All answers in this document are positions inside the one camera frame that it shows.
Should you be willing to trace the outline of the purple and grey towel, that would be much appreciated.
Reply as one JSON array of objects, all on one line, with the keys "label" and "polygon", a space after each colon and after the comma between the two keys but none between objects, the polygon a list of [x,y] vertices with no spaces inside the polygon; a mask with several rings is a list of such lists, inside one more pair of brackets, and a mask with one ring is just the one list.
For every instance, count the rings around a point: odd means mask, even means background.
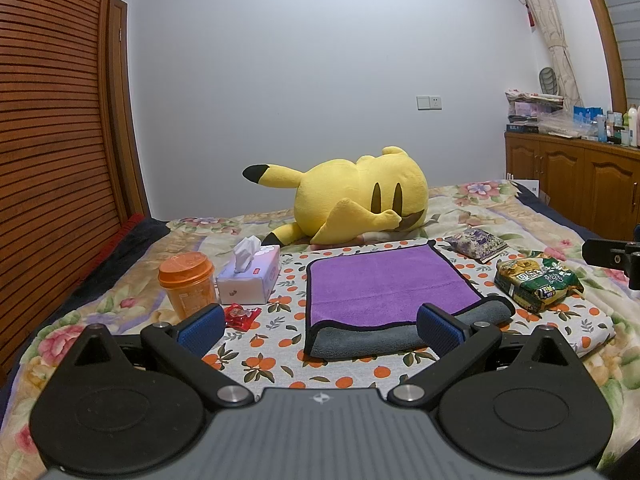
[{"label": "purple and grey towel", "polygon": [[433,242],[318,259],[307,266],[304,352],[336,361],[427,347],[421,306],[456,315],[478,302],[502,304],[500,325],[515,313],[509,299],[478,292]]}]

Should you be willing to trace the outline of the red candy wrapper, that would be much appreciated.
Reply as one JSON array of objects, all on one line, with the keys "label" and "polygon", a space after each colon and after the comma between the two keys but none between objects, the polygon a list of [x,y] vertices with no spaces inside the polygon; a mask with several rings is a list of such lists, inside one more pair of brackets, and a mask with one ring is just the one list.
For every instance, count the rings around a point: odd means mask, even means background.
[{"label": "red candy wrapper", "polygon": [[260,307],[244,308],[240,304],[230,304],[224,308],[224,320],[228,328],[247,332],[261,313]]}]

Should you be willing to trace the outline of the floral bed quilt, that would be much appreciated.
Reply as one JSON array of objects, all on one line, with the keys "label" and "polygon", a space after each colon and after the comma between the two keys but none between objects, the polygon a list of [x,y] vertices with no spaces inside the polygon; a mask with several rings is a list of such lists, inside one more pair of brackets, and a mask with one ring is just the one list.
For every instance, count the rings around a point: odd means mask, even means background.
[{"label": "floral bed quilt", "polygon": [[[175,322],[174,309],[157,281],[157,270],[178,252],[197,250],[213,264],[228,261],[243,237],[265,235],[288,220],[281,210],[235,218],[183,218],[157,223],[151,233],[132,231],[58,313],[29,341],[1,393],[1,474],[35,479],[43,463],[32,443],[28,419],[32,406],[81,330],[92,323],[115,334],[135,334],[154,322]],[[582,260],[586,232],[538,200],[526,188],[485,181],[432,188],[425,226],[407,238],[411,245],[478,226],[502,238],[506,258],[545,256],[563,261],[582,284],[579,295],[605,310],[615,335],[582,356],[614,417],[603,460],[617,462],[639,439],[639,296],[620,271],[588,266]],[[286,252],[324,252],[305,244]]]}]

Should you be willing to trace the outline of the orange lidded cup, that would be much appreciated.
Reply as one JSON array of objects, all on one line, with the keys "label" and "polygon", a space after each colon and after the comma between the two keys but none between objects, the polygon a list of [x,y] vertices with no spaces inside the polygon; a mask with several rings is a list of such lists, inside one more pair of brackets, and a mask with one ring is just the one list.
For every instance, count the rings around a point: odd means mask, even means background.
[{"label": "orange lidded cup", "polygon": [[216,304],[215,267],[201,252],[183,252],[164,260],[157,279],[180,320]]}]

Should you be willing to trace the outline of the pink tissue box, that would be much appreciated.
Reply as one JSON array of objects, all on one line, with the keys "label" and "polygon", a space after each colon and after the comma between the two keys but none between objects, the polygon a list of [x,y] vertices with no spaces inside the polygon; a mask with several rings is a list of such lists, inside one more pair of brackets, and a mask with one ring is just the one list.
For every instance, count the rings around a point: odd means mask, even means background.
[{"label": "pink tissue box", "polygon": [[264,246],[257,236],[245,237],[232,249],[230,261],[216,276],[219,300],[225,306],[265,304],[280,273],[280,246]]}]

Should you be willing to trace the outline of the green snack bag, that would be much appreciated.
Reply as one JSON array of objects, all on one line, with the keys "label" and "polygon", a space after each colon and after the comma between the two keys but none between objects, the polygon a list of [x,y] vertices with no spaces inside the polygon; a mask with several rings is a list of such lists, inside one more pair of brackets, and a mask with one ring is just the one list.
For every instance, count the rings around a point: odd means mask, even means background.
[{"label": "green snack bag", "polygon": [[518,306],[535,314],[584,292],[578,276],[551,257],[499,261],[494,283]]}]

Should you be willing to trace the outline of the purple floral packet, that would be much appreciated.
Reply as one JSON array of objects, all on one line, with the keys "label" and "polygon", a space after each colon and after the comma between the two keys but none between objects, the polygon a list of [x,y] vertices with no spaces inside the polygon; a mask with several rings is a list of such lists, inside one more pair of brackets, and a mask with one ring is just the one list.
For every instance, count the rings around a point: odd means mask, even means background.
[{"label": "purple floral packet", "polygon": [[452,250],[479,263],[488,263],[508,247],[500,237],[479,228],[467,228],[446,236],[444,241]]}]

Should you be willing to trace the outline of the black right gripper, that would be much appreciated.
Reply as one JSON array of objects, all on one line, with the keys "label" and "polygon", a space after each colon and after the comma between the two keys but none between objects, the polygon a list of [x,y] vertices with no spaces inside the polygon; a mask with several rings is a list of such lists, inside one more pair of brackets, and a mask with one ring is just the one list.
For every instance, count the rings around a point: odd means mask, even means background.
[{"label": "black right gripper", "polygon": [[628,278],[629,288],[640,287],[640,226],[634,228],[634,240],[586,240],[582,244],[582,258],[590,266],[622,271]]}]

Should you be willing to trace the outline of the yellow Pikachu plush toy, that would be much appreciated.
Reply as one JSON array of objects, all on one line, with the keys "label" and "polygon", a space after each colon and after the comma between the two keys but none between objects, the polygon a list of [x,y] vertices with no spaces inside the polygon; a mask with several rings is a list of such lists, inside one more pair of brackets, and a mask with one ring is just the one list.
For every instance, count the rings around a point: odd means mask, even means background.
[{"label": "yellow Pikachu plush toy", "polygon": [[252,165],[243,177],[267,188],[295,191],[294,221],[271,231],[266,245],[348,243],[360,235],[406,232],[422,226],[428,186],[420,166],[398,146],[356,162],[331,159],[303,172],[278,165]]}]

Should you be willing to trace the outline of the stack of magazines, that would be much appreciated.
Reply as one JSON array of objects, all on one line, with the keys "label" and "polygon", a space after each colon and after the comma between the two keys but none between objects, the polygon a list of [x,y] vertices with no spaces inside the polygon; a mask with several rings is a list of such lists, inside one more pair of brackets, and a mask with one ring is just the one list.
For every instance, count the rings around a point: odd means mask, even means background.
[{"label": "stack of magazines", "polygon": [[507,132],[538,133],[539,119],[564,108],[564,98],[554,94],[540,94],[508,90],[509,104]]}]

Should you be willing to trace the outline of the blue box on cabinet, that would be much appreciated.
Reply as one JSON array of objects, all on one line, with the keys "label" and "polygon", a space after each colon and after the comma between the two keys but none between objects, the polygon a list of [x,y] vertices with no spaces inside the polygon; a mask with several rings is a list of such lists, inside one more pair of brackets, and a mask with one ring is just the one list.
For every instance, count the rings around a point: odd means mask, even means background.
[{"label": "blue box on cabinet", "polygon": [[575,105],[573,108],[574,122],[584,125],[595,125],[603,117],[601,107],[584,107]]}]

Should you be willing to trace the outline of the small grey fan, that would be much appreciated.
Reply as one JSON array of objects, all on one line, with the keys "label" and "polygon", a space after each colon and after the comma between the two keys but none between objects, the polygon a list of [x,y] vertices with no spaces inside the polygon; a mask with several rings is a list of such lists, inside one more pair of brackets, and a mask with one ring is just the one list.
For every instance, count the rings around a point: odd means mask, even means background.
[{"label": "small grey fan", "polygon": [[558,96],[560,94],[558,78],[556,78],[552,67],[543,67],[539,71],[538,80],[542,94],[548,94],[549,96]]}]

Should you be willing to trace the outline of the white bottle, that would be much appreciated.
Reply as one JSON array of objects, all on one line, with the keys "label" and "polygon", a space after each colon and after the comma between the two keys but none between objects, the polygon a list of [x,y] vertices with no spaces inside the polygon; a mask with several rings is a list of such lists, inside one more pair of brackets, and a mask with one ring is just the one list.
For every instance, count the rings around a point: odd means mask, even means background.
[{"label": "white bottle", "polygon": [[631,105],[627,113],[628,130],[629,130],[629,145],[632,148],[638,148],[639,146],[639,126],[640,126],[640,112],[638,107]]}]

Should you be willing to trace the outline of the white wall switch socket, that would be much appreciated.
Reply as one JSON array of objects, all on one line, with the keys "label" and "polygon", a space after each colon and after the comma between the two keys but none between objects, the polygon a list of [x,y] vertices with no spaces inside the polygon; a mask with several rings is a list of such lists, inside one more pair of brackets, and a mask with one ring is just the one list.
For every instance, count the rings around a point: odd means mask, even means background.
[{"label": "white wall switch socket", "polygon": [[441,110],[442,98],[440,96],[417,96],[416,108],[418,110]]}]

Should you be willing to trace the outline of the wooden window frame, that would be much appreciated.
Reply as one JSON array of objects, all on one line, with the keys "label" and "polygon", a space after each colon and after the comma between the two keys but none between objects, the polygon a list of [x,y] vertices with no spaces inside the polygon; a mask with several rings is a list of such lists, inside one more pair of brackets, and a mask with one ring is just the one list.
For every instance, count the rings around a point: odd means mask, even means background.
[{"label": "wooden window frame", "polygon": [[628,108],[623,65],[614,26],[610,14],[608,14],[608,7],[605,0],[590,0],[590,3],[598,25],[606,68],[608,69],[612,109],[614,112],[626,113]]}]

